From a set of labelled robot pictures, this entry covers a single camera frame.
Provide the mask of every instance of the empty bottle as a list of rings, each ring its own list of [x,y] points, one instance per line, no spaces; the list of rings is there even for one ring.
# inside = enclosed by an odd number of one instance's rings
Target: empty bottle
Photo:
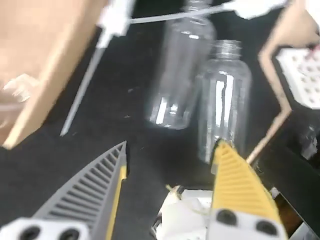
[[[204,0],[188,0],[189,11],[207,8]],[[197,101],[196,76],[209,57],[216,31],[205,17],[168,21],[157,66],[147,119],[170,129],[189,125]]]
[[[213,44],[216,59],[210,59],[201,81],[199,114],[199,158],[211,162],[213,147],[224,139],[244,154],[251,72],[240,58],[240,42],[218,40]]]

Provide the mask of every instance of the black cloth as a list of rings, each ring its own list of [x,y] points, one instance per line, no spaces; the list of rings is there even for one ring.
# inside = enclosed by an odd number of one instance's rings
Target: black cloth
[[[137,1],[134,16],[180,11],[182,1]],[[242,42],[242,60],[253,75],[247,153],[280,108],[257,55],[279,10],[245,20],[233,12],[210,16],[218,39]],[[149,240],[149,229],[166,197],[165,184],[211,186],[208,165],[197,159],[197,118],[185,130],[152,128],[143,106],[160,52],[163,22],[132,25],[114,37],[99,64],[69,133],[59,137],[93,53],[86,51],[45,124],[8,151],[0,149],[0,225],[30,217],[67,180],[114,145],[127,140],[130,175],[121,189],[113,239]]]

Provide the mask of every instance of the cardboard box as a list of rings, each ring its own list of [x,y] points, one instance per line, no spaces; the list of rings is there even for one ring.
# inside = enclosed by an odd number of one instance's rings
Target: cardboard box
[[[106,0],[1,0],[0,81],[39,85],[0,143],[11,149],[46,119],[89,43]]]
[[[305,48],[309,44],[320,42],[320,37],[317,35],[318,25],[307,12],[305,5],[306,0],[292,0],[290,2],[280,14],[270,36],[259,53],[260,66],[280,104],[281,112],[273,120],[265,137],[261,139],[246,159],[248,163],[253,162],[292,111],[275,66],[272,63],[273,55],[281,46],[289,45],[294,48]]]

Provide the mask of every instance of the white plastic rod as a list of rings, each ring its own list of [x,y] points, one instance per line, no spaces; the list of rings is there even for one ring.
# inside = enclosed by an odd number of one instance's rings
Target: white plastic rod
[[[188,11],[188,12],[179,12],[168,15],[160,15],[160,16],[149,16],[149,17],[140,17],[133,18],[130,20],[130,24],[144,24],[144,23],[153,23],[153,22],[161,22],[161,21],[169,21],[174,19],[182,19],[188,17],[195,17],[199,15],[210,15],[217,14],[221,12],[232,11],[232,9],[225,8],[224,4],[218,6],[208,7],[202,10],[197,11]]]
[[[82,98],[84,97],[86,90],[89,86],[89,83],[92,79],[92,77],[95,74],[95,71],[97,69],[97,66],[99,65],[100,59],[102,57],[102,55],[105,52],[105,48],[96,48],[93,56],[90,60],[89,66],[83,76],[81,85],[78,89],[78,92],[76,93],[76,96],[73,100],[72,106],[69,110],[68,116],[66,117],[66,120],[64,122],[63,128],[61,130],[60,136],[64,136],[68,133],[69,128],[75,118],[75,115],[78,111],[79,105],[82,101]]]

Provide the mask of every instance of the screw hole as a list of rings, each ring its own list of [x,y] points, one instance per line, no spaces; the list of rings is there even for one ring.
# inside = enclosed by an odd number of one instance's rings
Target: screw hole
[[[59,240],[77,240],[79,238],[79,231],[76,229],[68,229],[64,231]]]
[[[226,225],[231,225],[231,226],[237,225],[237,217],[230,210],[225,210],[225,209],[221,210],[216,216],[216,220]]]
[[[258,222],[256,225],[256,229],[259,232],[262,232],[268,235],[272,235],[272,236],[278,235],[276,227],[273,225],[273,223],[268,221],[263,220]]]
[[[23,231],[19,240],[34,240],[40,234],[40,228],[38,226],[31,226]]]

